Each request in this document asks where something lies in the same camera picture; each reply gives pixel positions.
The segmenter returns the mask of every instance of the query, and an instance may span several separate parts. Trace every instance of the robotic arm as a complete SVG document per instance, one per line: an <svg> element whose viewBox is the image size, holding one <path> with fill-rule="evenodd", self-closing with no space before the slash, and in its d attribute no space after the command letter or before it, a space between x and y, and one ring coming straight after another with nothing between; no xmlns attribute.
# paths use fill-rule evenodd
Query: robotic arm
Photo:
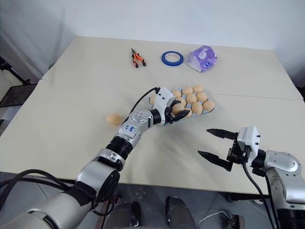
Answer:
<svg viewBox="0 0 305 229"><path fill-rule="evenodd" d="M250 165L256 175L267 176L276 218L281 229L305 228L305 181L301 164L291 154L259 149L260 135L255 126L233 133L221 129L209 129L209 133L233 140L227 160L198 151L208 161L231 171L233 163Z"/></svg>
<svg viewBox="0 0 305 229"><path fill-rule="evenodd" d="M167 88L156 90L152 110L132 112L121 125L112 141L102 149L78 174L76 183L66 192L48 198L40 206L30 209L3 229L72 229L77 227L87 213L100 202L109 200L119 182L120 173L129 153L139 142L142 134L156 124L178 121L189 113L181 111L172 116L173 94Z"/></svg>

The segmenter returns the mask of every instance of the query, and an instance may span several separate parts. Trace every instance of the purple tissue box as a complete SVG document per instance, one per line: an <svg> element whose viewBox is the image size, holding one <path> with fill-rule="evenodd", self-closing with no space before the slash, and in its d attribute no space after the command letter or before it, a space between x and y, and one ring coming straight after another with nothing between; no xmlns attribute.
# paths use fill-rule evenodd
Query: purple tissue box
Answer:
<svg viewBox="0 0 305 229"><path fill-rule="evenodd" d="M198 72L204 72L214 66L217 61L213 49L210 46L203 45L199 49L190 52L187 58L187 65Z"/></svg>

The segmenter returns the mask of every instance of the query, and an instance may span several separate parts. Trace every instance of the floor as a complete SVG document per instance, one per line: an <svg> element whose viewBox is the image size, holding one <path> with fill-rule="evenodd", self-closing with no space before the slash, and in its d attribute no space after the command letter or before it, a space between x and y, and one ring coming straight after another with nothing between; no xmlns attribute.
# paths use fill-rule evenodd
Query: floor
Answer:
<svg viewBox="0 0 305 229"><path fill-rule="evenodd" d="M13 174L1 173L0 181L12 176ZM58 192L53 187L36 183L18 182L0 212L0 225ZM219 192L119 184L115 193L120 195L123 201L138 201L140 203L143 226L166 228L165 199L168 196L178 196L188 206L196 224L205 216L223 210L229 216L231 214L244 216L246 229L271 228L266 211L262 205L258 205L253 201L229 203L226 201L224 194ZM90 212L81 225L78 226L78 229L94 229L96 222L97 216ZM200 228L226 229L228 228L227 218L223 214L215 215L205 220Z"/></svg>

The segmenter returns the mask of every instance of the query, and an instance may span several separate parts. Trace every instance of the egg tray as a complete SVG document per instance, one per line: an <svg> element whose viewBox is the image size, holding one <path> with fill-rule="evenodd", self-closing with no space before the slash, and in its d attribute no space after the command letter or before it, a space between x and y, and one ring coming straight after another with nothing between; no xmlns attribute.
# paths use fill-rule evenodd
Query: egg tray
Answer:
<svg viewBox="0 0 305 229"><path fill-rule="evenodd" d="M178 91L180 91L181 92L181 97L184 99L184 100L186 100L186 97L187 97L187 95L185 95L185 94L182 94L182 88L179 88L179 89L177 89ZM197 100L197 102L198 103L200 103L201 105L202 104L204 104L204 103L206 103L207 101L209 100L209 98L207 98L207 100L206 101L201 101L201 100ZM188 108L190 108L190 109L192 109L192 104L190 104L190 103L186 103L186 105L185 105L185 107L188 107ZM203 114L206 114L206 113L210 113L210 112L212 112L213 110L211 110L211 111L205 111L205 110L203 110L203 112L201 113L201 114L196 114L196 113L192 113L192 116L191 117L189 117L189 118L192 118L192 117L195 117L195 116L199 116L199 115L203 115Z"/></svg>

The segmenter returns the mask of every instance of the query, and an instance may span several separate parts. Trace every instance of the white cable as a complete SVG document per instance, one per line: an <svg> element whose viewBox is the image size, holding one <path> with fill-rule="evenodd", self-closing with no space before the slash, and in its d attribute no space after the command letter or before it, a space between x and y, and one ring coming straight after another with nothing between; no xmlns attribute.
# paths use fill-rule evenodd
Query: white cable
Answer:
<svg viewBox="0 0 305 229"><path fill-rule="evenodd" d="M200 228L202 222L203 222L205 219L207 219L207 218L209 218L209 217L211 217L211 216L217 215L217 214L219 214L219 213L224 213L225 216L228 217L228 219L231 219L231 218L227 215L227 213L225 213L224 211L219 211L219 212L216 212L216 213L214 213L214 214L211 214L211 215L209 215L209 216L207 216L207 217L204 217L202 220L200 220L200 221L198 222L198 225L197 225L198 228Z"/></svg>

